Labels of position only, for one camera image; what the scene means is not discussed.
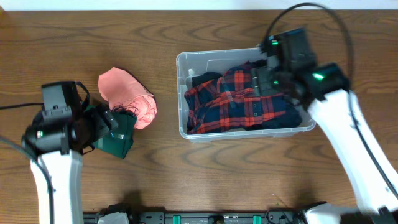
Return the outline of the dark navy garment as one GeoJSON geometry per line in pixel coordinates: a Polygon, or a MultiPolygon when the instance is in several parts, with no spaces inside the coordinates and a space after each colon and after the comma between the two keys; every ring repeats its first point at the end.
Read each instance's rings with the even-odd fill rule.
{"type": "Polygon", "coordinates": [[[281,128],[295,128],[302,122],[302,117],[298,110],[293,106],[287,105],[285,113],[274,119],[263,122],[262,124],[255,124],[244,128],[245,131],[262,130],[262,129],[281,129],[281,128]]]}

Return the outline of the dark green garment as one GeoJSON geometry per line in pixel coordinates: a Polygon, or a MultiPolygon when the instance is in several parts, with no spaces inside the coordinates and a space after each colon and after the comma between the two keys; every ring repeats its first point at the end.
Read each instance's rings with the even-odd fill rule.
{"type": "Polygon", "coordinates": [[[106,136],[95,141],[93,144],[88,143],[88,134],[88,140],[83,144],[83,147],[100,149],[118,158],[124,159],[134,143],[132,134],[134,132],[134,126],[136,124],[137,118],[133,113],[122,108],[117,108],[116,110],[110,111],[116,118],[119,126],[106,136]]]}

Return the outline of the black garment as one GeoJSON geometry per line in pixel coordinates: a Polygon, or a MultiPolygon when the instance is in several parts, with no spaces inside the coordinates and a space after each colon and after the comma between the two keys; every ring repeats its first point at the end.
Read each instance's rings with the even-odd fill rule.
{"type": "MultiPolygon", "coordinates": [[[[257,68],[257,67],[266,66],[267,62],[266,62],[266,60],[257,60],[257,61],[252,62],[252,64],[254,65],[255,68],[257,68]]],[[[223,74],[221,74],[221,73],[206,72],[203,75],[192,78],[192,87],[196,87],[196,86],[201,85],[202,83],[208,82],[210,80],[219,79],[222,76],[223,76],[223,74]]]]}

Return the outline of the red navy plaid shirt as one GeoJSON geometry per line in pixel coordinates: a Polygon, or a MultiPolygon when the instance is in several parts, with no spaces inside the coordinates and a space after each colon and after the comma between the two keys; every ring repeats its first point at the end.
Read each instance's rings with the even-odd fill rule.
{"type": "Polygon", "coordinates": [[[256,96],[252,88],[252,62],[227,70],[186,91],[188,134],[222,133],[246,128],[283,115],[289,105],[284,95],[256,96]]]}

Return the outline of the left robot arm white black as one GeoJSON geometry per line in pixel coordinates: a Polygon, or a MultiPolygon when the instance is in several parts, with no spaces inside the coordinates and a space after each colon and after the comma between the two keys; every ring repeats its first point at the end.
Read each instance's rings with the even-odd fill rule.
{"type": "Polygon", "coordinates": [[[37,187],[40,223],[83,223],[81,171],[84,148],[118,127],[103,105],[73,112],[42,110],[26,129],[23,145],[34,153],[30,169],[37,187]]]}

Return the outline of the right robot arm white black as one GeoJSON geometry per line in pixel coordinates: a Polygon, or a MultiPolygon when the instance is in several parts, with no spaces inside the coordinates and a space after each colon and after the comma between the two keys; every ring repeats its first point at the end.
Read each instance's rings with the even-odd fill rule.
{"type": "Polygon", "coordinates": [[[349,178],[356,207],[329,203],[302,211],[306,223],[397,223],[397,172],[391,166],[335,63],[295,72],[281,67],[251,71],[254,91],[280,91],[299,100],[321,127],[349,178]]]}

